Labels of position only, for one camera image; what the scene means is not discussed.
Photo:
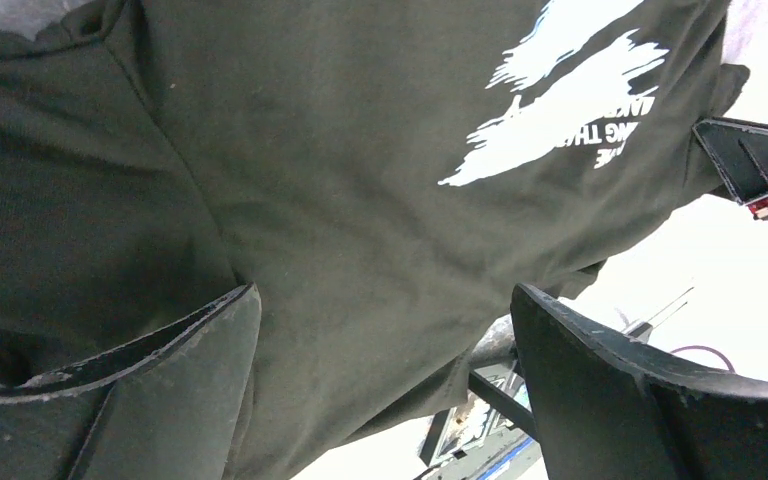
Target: t-shirt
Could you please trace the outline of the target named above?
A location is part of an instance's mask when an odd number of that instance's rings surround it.
[[[460,403],[515,283],[575,296],[719,185],[690,126],[748,74],[727,4],[98,0],[0,33],[0,344],[35,374],[256,282],[229,479]]]

